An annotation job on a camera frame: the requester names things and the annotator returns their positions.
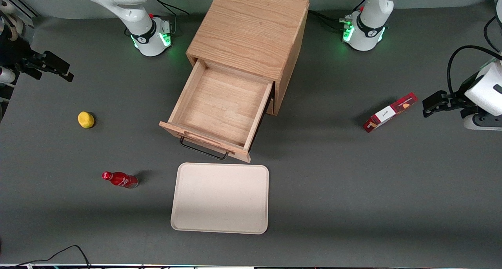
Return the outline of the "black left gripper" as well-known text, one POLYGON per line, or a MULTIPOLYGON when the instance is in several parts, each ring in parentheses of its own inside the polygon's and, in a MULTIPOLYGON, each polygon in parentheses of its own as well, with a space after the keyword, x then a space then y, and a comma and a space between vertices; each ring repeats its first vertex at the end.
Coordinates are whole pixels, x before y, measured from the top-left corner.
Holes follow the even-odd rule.
POLYGON ((429 97, 423 99, 423 117, 427 118, 434 113, 450 111, 451 109, 462 109, 461 118, 478 113, 478 107, 468 97, 467 90, 437 91, 429 97))

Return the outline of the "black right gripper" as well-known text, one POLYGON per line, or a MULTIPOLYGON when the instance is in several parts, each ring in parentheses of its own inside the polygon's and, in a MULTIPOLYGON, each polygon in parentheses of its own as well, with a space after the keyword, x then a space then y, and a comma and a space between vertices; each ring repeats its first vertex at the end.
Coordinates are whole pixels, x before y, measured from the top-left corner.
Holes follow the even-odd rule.
MULTIPOLYGON (((37 65, 30 62, 33 56, 29 42, 23 38, 18 37, 15 41, 1 38, 0 65, 9 69, 17 69, 19 73, 24 73, 36 80, 40 80, 42 72, 37 65)), ((68 82, 73 81, 74 75, 69 71, 70 64, 54 53, 50 51, 41 53, 39 61, 42 71, 56 74, 68 82)))

